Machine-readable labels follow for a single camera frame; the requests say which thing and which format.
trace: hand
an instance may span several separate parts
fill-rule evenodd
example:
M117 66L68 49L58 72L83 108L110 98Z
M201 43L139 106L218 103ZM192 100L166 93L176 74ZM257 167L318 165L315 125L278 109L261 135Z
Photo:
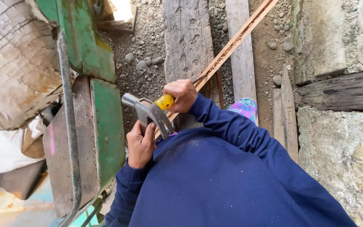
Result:
M173 106L167 108L172 113L187 113L197 98L197 90L191 80L177 80L163 88L164 94L171 94L176 98Z
M152 157L155 145L155 128L154 122L146 127L145 137L142 136L141 122L138 120L133 129L127 133L128 141L128 165L131 168L144 168Z

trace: metal rail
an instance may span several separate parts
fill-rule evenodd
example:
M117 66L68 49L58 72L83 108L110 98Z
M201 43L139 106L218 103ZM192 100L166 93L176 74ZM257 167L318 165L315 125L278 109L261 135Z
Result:
M60 26L60 30L58 32L57 50L58 50L58 56L60 58L61 77L63 80L64 107L65 107L65 118L67 122L69 160L71 163L72 187L74 194L72 210L65 217L65 219L59 224L58 227L67 227L72 223L81 205L82 184L81 184L81 171L79 167L77 132L75 129L75 113L72 100L71 75L69 73L67 43L65 39L65 30L63 26Z

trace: left hand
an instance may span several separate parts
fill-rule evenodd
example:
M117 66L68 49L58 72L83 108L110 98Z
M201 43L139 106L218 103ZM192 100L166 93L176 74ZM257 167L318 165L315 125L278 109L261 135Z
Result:
M154 122L146 127L145 136L142 136L141 122L138 120L133 129L127 133L128 141L128 165L131 168L144 168L152 157L155 145L155 128Z

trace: rusty metal surface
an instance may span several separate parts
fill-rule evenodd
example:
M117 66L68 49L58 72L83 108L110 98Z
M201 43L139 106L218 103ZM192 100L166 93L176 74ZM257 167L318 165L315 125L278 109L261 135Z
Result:
M0 173L0 187L18 199L27 199L45 164L46 161L42 160L7 173Z
M82 206L97 194L99 188L89 79L79 75L74 82L73 93L79 164L81 167ZM62 107L43 136L57 217L63 217L69 213L73 204L67 138L65 112L64 107Z

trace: yellow hammer handle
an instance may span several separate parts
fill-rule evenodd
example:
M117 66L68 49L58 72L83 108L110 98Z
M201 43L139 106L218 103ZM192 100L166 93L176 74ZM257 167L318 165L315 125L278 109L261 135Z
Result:
M169 108L175 103L175 98L170 94L164 94L158 100L155 101L155 104L159 106L161 110Z

